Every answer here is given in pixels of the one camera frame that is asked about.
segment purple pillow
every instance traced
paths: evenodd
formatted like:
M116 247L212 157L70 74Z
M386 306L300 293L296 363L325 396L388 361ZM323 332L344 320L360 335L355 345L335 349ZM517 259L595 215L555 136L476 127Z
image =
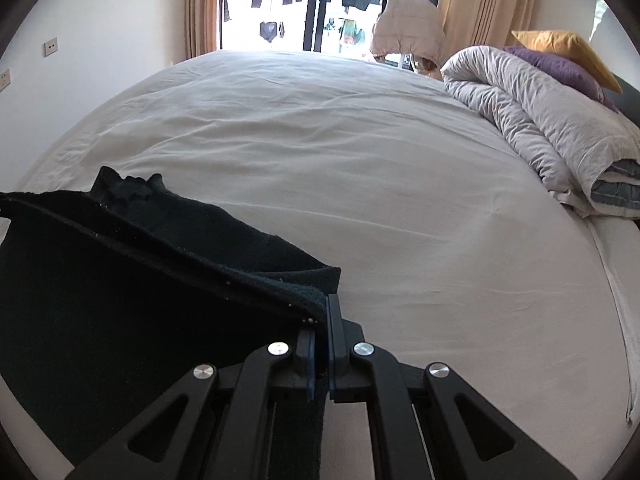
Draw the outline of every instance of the purple pillow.
M614 112L618 111L613 101L604 95L596 79L573 61L550 52L538 52L524 46L506 46L504 49L527 63L531 63L542 72L549 74L559 83L570 86Z

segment curtain fold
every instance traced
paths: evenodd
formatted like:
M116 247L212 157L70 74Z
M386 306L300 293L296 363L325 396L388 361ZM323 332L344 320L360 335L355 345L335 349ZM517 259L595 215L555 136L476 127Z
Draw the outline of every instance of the curtain fold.
M187 58L213 52L218 48L219 0L185 1L185 37Z
M529 27L534 0L439 0L447 39L441 62L476 44L503 47L510 32Z

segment folded black clothing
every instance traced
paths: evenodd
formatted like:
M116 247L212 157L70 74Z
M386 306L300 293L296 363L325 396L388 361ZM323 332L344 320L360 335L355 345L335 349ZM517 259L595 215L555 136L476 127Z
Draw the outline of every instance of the folded black clothing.
M158 174L102 168L88 193L0 193L0 216L11 219L0 246L0 374L74 464L194 365L241 362L308 318L322 331L340 276L169 192ZM323 405L278 410L282 449L308 438L293 466L289 454L272 470L317 477Z

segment triangular cutout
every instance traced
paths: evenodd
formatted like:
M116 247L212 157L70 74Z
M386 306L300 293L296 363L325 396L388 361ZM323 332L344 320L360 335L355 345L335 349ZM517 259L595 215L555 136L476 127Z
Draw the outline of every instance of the triangular cutout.
M513 449L514 439L467 396L456 395L455 401L480 460L487 462Z
M164 412L129 441L129 450L153 462L162 462L184 409L187 407L187 402L186 396L175 399Z

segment folded comforter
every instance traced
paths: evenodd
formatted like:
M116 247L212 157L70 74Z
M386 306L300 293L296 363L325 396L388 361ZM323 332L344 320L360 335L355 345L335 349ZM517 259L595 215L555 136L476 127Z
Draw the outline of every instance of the folded comforter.
M582 216L640 218L640 130L624 115L490 46L454 54L442 75L560 202Z

